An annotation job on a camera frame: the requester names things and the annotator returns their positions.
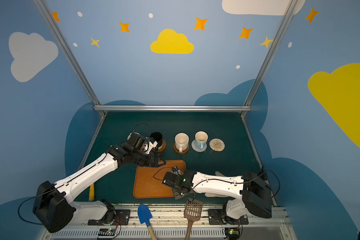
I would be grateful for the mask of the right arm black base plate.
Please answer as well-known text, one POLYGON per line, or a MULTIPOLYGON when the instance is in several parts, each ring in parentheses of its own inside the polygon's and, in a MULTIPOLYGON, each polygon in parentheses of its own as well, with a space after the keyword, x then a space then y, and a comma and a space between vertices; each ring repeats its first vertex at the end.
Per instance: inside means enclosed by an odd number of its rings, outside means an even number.
POLYGON ((208 220, 210 225, 248 225, 248 216, 241 216, 238 220, 230 218, 223 214, 222 209, 209 209, 208 210, 208 220))

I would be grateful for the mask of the grey white woven coaster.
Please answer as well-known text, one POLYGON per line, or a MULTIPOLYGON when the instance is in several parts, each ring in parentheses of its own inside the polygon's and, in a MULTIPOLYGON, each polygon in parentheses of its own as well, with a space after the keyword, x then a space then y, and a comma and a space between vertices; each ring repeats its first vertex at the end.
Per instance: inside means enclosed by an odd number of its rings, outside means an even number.
POLYGON ((193 148, 194 151, 196 151, 198 153, 201 153, 201 152, 204 152, 207 149, 207 145, 203 145, 203 148, 200 149, 200 148, 198 148, 196 146, 196 140, 193 140, 192 141, 192 148, 193 148))

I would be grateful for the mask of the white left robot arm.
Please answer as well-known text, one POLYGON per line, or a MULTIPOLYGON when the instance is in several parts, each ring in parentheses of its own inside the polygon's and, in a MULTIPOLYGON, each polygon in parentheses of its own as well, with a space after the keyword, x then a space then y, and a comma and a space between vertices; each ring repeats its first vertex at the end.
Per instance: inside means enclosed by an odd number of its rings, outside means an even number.
POLYGON ((158 168, 166 161, 159 153, 132 150, 125 146, 111 146, 100 157, 74 174, 55 183, 39 185, 33 213, 50 232, 62 230, 70 222, 111 221, 113 207, 108 202, 75 202, 75 198, 103 176, 123 165, 134 163, 139 167, 158 168))

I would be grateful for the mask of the black mug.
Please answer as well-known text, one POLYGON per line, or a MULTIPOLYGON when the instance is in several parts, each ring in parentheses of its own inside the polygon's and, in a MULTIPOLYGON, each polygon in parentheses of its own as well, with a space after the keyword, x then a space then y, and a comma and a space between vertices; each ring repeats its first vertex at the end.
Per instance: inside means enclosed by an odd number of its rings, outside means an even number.
POLYGON ((159 151, 163 146, 163 135, 160 132, 153 132, 151 133, 150 138, 157 142, 155 151, 159 151))

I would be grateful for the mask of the beige spiral woven coaster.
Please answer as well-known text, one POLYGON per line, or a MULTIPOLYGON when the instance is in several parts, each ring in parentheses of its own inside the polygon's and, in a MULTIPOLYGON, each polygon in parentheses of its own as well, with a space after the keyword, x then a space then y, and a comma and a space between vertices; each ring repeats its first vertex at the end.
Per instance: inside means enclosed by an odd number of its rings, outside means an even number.
POLYGON ((215 152, 222 152, 225 149, 225 143, 221 139, 212 139, 210 140, 209 145, 215 152))

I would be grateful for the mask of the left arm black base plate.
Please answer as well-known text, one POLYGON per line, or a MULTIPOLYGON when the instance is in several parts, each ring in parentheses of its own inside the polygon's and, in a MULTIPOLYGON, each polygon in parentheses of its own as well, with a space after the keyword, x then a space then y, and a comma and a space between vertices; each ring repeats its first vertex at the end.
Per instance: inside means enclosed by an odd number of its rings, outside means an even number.
POLYGON ((100 220, 89 220, 89 226, 114 226, 121 225, 126 226, 130 219, 130 210, 109 210, 105 216, 100 220))

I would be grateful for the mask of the brown wooden round coaster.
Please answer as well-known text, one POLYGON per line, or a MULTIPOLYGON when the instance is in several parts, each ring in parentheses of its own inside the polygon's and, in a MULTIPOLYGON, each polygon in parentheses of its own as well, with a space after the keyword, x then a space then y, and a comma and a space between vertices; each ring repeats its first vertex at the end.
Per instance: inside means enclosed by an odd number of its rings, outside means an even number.
POLYGON ((165 140, 162 140, 162 144, 159 146, 157 145, 155 148, 153 148, 153 151, 156 153, 162 153, 167 147, 167 143, 165 140))

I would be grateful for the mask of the white light-blue mug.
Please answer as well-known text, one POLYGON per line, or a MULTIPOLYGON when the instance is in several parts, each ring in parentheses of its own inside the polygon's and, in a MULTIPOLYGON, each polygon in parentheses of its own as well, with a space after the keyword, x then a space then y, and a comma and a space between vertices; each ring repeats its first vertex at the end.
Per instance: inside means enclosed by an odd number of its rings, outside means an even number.
POLYGON ((195 147, 203 150, 207 146, 208 134, 203 131, 199 131, 195 134, 195 147))

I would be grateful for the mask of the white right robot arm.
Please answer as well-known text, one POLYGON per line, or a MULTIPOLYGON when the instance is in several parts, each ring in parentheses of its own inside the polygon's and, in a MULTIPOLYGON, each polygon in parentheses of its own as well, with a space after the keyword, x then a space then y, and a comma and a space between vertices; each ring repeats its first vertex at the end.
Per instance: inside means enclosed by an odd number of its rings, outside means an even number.
POLYGON ((177 199, 189 194, 215 194, 236 199, 237 203, 230 201, 226 207, 226 215, 232 219, 241 217, 237 207, 247 209, 256 217, 272 218, 271 188, 252 172, 236 177, 211 176, 196 171, 185 171, 182 175, 167 172, 162 183, 176 193, 177 199))

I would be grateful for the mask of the white cream mug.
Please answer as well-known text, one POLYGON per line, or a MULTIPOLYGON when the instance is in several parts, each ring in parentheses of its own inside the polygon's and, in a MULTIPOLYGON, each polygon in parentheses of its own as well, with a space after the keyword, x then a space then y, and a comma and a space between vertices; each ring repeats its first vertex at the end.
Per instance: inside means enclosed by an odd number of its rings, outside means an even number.
POLYGON ((180 152, 182 151, 182 148, 186 149, 187 146, 189 146, 189 136, 185 133, 178 133, 175 136, 175 145, 180 150, 180 152))

